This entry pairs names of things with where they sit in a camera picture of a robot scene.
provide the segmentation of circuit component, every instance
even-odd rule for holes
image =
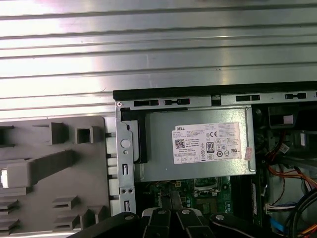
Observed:
[[[199,198],[196,200],[196,209],[200,210],[204,216],[217,212],[217,198]]]
[[[176,181],[176,183],[175,183],[175,187],[181,187],[181,186],[182,186],[181,181]]]
[[[230,177],[198,178],[184,180],[156,181],[143,186],[143,197],[152,204],[148,207],[160,207],[161,199],[170,191],[178,191],[183,207],[196,208],[205,217],[214,212],[233,213],[231,207]]]
[[[220,178],[197,178],[194,179],[194,197],[200,194],[210,193],[212,196],[217,196],[221,191],[221,177]]]

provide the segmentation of wire bundle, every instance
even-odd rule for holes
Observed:
[[[286,203],[281,205],[266,205],[266,210],[270,212],[288,212],[293,211],[296,207],[296,203]]]
[[[294,170],[284,172],[282,170],[282,166],[279,165],[280,171],[276,171],[274,168],[272,168],[271,164],[274,161],[278,151],[280,150],[283,141],[285,139],[286,132],[282,132],[280,136],[280,140],[276,147],[268,152],[265,156],[267,158],[267,168],[268,170],[275,176],[283,178],[283,190],[280,195],[280,197],[272,204],[268,205],[267,209],[269,211],[274,211],[274,212],[281,212],[281,211],[292,211],[289,217],[286,220],[286,227],[290,225],[289,227],[289,237],[290,238],[298,238],[298,237],[303,237],[303,238],[308,238],[311,234],[315,233],[317,231],[317,224],[312,225],[308,229],[298,232],[297,225],[298,225],[298,220],[301,217],[302,212],[307,209],[312,203],[314,203],[317,200],[317,182],[315,182],[313,179],[310,177],[304,175],[301,170],[297,167],[294,168]],[[285,192],[285,178],[291,178],[291,179],[302,179],[305,183],[305,186],[307,188],[308,193],[302,197],[302,199],[294,206],[289,205],[289,206],[283,206],[281,208],[280,206],[274,206],[283,196]]]
[[[290,224],[289,226],[289,237],[290,238],[297,238],[299,235],[300,237],[309,237],[312,233],[317,231],[317,224],[312,225],[308,229],[304,230],[303,232],[298,232],[298,221],[302,215],[302,213],[314,202],[317,201],[317,189],[314,189],[304,195],[301,200],[297,203],[296,207],[294,208],[293,212],[289,215],[286,220],[286,225]]]

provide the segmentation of sticker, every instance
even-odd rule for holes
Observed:
[[[247,147],[246,148],[246,155],[245,155],[244,159],[250,161],[251,158],[252,158],[252,148]]]
[[[175,164],[242,158],[238,122],[178,125],[172,140]]]
[[[282,143],[281,148],[279,149],[283,154],[286,154],[286,152],[289,150],[289,147]]]

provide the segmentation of barcode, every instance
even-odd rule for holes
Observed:
[[[176,149],[184,149],[185,148],[185,140],[175,140]]]

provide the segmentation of metal side panel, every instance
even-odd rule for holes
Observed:
[[[2,0],[0,95],[29,108],[25,97],[315,81],[316,10],[317,0]]]

